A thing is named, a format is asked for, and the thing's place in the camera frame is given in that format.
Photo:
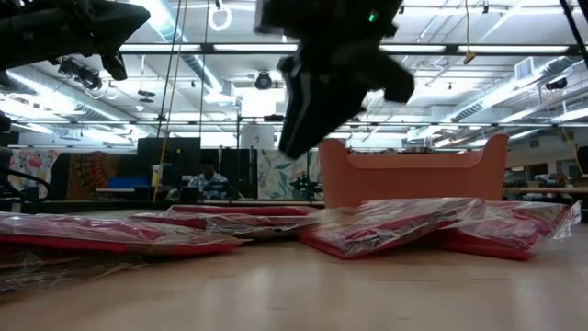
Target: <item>orange container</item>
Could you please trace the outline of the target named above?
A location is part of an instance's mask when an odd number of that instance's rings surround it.
[[[363,200],[482,198],[500,200],[508,136],[492,136],[483,150],[463,154],[348,155],[337,140],[319,145],[327,208]]]

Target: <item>ceiling duct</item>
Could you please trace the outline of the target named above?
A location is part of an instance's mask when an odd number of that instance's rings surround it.
[[[180,44],[182,42],[189,42],[186,36],[182,33],[182,29],[178,26],[175,15],[167,0],[129,0],[134,5],[145,7],[151,12],[152,18],[147,22],[151,27],[157,31],[159,36],[169,43]],[[214,94],[227,94],[227,89],[230,85],[223,86],[222,83],[212,74],[202,60],[197,55],[180,54],[181,59],[186,63],[194,74],[200,79],[208,92]]]
[[[449,116],[451,121],[458,122],[477,112],[497,105],[520,90],[537,86],[553,79],[556,74],[563,73],[582,59],[561,56],[555,60],[546,61],[544,58],[528,58],[516,65],[515,74],[510,74],[499,83],[485,89],[477,96],[462,102]]]
[[[91,98],[78,89],[65,85],[58,79],[50,77],[31,66],[22,66],[8,71],[12,80],[18,81],[41,96],[52,98],[57,103],[84,105],[86,112],[94,112],[96,116],[108,120],[137,120],[124,111],[111,107],[107,103]],[[153,127],[144,128],[148,133],[154,133]]]

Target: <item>clear plastic wrap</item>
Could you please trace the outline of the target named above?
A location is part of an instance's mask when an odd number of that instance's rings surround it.
[[[487,201],[483,218],[455,223],[423,238],[422,244],[460,253],[528,260],[548,240],[571,236],[582,218],[573,206],[532,201]]]
[[[300,241],[336,257],[362,257],[483,214],[479,199],[373,200],[356,209],[315,213],[321,224],[301,231]]]
[[[268,239],[294,235],[318,221],[309,216],[254,216],[241,213],[143,212],[133,220],[184,225],[206,229],[207,233],[229,234],[243,239]]]
[[[164,223],[0,213],[0,243],[182,256],[224,252],[242,242],[228,235]]]
[[[254,216],[306,216],[316,209],[302,206],[280,207],[216,207],[200,205],[173,205],[167,211],[206,214],[247,214]]]
[[[84,254],[3,244],[0,292],[50,290],[144,265],[136,254]]]

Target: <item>wooden surface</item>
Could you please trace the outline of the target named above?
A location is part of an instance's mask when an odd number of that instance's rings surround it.
[[[342,261],[296,242],[0,295],[16,330],[585,330],[588,226],[530,262],[399,249]]]

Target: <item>speaker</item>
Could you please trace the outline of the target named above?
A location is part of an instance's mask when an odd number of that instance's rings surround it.
[[[272,87],[272,79],[269,77],[269,72],[261,72],[255,79],[255,88],[260,90],[270,89]]]

